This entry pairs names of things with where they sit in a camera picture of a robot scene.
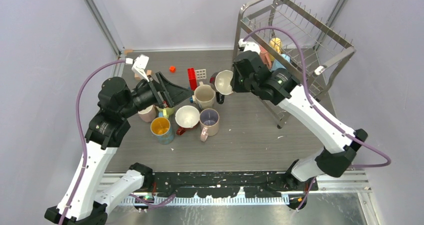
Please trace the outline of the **pale yellow mug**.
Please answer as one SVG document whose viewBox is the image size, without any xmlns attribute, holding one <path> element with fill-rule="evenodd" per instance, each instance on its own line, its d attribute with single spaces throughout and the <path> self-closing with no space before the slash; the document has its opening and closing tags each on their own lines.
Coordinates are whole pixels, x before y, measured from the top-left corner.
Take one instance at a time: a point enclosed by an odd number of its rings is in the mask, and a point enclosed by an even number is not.
<svg viewBox="0 0 424 225">
<path fill-rule="evenodd" d="M 160 108 L 157 107 L 158 110 L 158 116 L 159 117 L 164 117 L 164 118 L 170 118 L 172 114 L 174 114 L 176 108 L 175 107 L 165 107 L 165 108 Z"/>
</svg>

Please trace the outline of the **dark red cup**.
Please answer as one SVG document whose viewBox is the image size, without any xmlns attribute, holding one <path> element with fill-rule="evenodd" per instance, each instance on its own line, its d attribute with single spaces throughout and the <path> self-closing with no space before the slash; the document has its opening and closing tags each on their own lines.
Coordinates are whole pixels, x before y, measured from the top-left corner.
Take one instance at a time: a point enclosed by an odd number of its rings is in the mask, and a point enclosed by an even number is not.
<svg viewBox="0 0 424 225">
<path fill-rule="evenodd" d="M 199 110 L 192 105 L 184 105 L 175 113 L 175 121 L 178 125 L 176 134 L 183 135 L 186 131 L 195 128 L 200 121 Z"/>
</svg>

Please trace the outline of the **black glossy mug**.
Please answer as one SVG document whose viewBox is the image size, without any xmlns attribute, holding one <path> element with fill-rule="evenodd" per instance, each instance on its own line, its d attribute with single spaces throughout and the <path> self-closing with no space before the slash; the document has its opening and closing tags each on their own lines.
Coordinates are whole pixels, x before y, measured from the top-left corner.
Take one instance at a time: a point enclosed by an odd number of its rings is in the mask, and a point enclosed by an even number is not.
<svg viewBox="0 0 424 225">
<path fill-rule="evenodd" d="M 225 96 L 231 95 L 233 87 L 231 81 L 233 79 L 233 71 L 222 70 L 215 72 L 209 79 L 210 86 L 215 91 L 216 102 L 222 105 L 225 101 Z"/>
</svg>

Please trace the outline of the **cream floral mug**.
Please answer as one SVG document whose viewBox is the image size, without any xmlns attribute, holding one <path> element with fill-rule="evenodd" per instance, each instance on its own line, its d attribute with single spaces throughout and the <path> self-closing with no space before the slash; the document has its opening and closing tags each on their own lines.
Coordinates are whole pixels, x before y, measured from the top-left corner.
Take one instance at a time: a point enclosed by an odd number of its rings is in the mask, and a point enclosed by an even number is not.
<svg viewBox="0 0 424 225">
<path fill-rule="evenodd" d="M 200 81 L 199 85 L 194 90 L 192 100 L 201 110 L 211 109 L 216 101 L 216 92 L 210 85 Z"/>
</svg>

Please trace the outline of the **pink faceted mug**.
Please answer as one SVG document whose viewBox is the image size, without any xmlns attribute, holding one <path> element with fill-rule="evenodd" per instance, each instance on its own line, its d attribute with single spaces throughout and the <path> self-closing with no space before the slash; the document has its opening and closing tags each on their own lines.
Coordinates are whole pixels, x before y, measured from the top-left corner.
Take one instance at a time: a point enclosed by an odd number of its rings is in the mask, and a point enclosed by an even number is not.
<svg viewBox="0 0 424 225">
<path fill-rule="evenodd" d="M 146 109 L 139 111 L 137 114 L 142 121 L 151 123 L 157 117 L 156 106 L 150 105 Z"/>
</svg>

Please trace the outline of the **blue patterned mug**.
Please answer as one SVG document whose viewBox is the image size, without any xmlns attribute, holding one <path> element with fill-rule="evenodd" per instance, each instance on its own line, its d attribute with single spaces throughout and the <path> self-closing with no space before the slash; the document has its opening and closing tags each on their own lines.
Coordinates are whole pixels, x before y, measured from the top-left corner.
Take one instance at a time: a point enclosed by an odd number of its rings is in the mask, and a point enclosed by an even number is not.
<svg viewBox="0 0 424 225">
<path fill-rule="evenodd" d="M 158 117 L 151 122 L 150 131 L 162 145 L 170 144 L 175 137 L 171 121 L 162 112 L 159 112 Z"/>
</svg>

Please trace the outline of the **pink cup rack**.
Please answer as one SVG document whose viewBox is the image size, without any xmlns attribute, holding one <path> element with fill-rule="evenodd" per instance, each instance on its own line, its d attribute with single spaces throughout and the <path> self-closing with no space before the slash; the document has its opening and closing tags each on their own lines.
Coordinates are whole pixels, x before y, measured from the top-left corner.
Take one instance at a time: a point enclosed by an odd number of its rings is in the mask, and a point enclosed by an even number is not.
<svg viewBox="0 0 424 225">
<path fill-rule="evenodd" d="M 201 125 L 200 140 L 202 142 L 219 132 L 220 115 L 215 109 L 204 109 L 199 115 L 199 122 Z"/>
</svg>

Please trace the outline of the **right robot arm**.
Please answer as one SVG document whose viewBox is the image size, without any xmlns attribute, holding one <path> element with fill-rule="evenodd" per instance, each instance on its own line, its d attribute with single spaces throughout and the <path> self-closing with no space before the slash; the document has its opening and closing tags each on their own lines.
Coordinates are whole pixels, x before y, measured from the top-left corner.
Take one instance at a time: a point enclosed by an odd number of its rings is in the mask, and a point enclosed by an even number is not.
<svg viewBox="0 0 424 225">
<path fill-rule="evenodd" d="M 248 93 L 270 101 L 290 113 L 306 126 L 323 144 L 317 154 L 293 162 L 286 172 L 285 183 L 299 190 L 305 182 L 319 175 L 339 178 L 351 165 L 368 138 L 364 129 L 354 130 L 343 124 L 304 90 L 300 81 L 287 69 L 270 71 L 260 55 L 244 51 L 233 63 L 230 82 L 236 93 Z"/>
</svg>

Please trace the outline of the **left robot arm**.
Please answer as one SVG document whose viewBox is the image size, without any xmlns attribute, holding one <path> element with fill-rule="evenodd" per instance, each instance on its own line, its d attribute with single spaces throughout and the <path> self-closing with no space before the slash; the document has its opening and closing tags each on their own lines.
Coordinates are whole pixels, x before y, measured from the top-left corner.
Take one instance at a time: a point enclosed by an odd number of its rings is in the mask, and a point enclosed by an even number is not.
<svg viewBox="0 0 424 225">
<path fill-rule="evenodd" d="M 57 225 L 104 225 L 111 211 L 136 190 L 148 192 L 154 184 L 153 170 L 138 162 L 122 178 L 98 192 L 105 170 L 130 129 L 128 118 L 149 106 L 170 108 L 193 95 L 162 73 L 140 81 L 129 89 L 118 76 L 108 78 L 98 93 L 99 111 L 81 136 L 83 152 L 71 184 L 58 205 L 44 217 Z"/>
</svg>

